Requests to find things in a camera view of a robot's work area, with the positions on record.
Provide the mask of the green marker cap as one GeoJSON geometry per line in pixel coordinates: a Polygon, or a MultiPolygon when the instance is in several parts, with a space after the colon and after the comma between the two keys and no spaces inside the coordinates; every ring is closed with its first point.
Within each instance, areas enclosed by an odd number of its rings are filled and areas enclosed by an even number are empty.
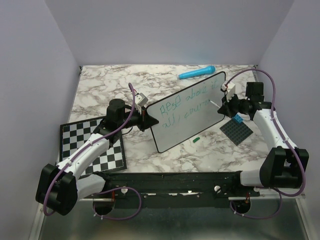
{"type": "Polygon", "coordinates": [[[200,139],[200,137],[196,137],[195,139],[192,140],[192,142],[196,143],[199,139],[200,139]]]}

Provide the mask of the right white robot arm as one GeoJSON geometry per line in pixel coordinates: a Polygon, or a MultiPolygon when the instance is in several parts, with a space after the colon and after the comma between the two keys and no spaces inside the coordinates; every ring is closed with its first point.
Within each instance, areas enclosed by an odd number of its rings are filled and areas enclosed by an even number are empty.
{"type": "Polygon", "coordinates": [[[222,106],[217,111],[230,118],[244,114],[260,130],[269,150],[262,166],[258,170],[242,171],[240,177],[230,183],[230,191],[241,196],[250,187],[291,188],[302,186],[302,171],[306,169],[309,154],[298,148],[285,133],[271,102],[264,100],[264,84],[249,82],[246,85],[245,98],[239,99],[233,83],[223,83],[222,106]]]}

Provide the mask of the black framed whiteboard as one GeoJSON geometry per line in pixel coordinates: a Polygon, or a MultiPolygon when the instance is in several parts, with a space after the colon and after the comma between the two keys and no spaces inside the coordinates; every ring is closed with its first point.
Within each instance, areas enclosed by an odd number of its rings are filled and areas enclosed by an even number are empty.
{"type": "Polygon", "coordinates": [[[226,73],[221,71],[147,106],[147,113],[159,120],[151,127],[156,149],[163,153],[224,119],[218,113],[226,73]]]}

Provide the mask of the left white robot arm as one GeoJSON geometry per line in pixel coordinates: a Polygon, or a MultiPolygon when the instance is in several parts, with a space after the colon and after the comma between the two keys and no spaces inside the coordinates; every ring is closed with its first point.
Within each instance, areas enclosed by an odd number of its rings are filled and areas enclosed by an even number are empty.
{"type": "Polygon", "coordinates": [[[138,127],[140,131],[158,124],[149,116],[142,94],[134,97],[132,105],[122,99],[109,102],[105,117],[94,128],[89,139],[70,157],[57,165],[47,164],[41,171],[35,200],[43,205],[43,213],[50,216],[68,214],[77,200],[97,194],[104,198],[110,194],[111,185],[100,173],[81,179],[87,167],[102,153],[111,148],[122,136],[122,129],[138,127]]]}

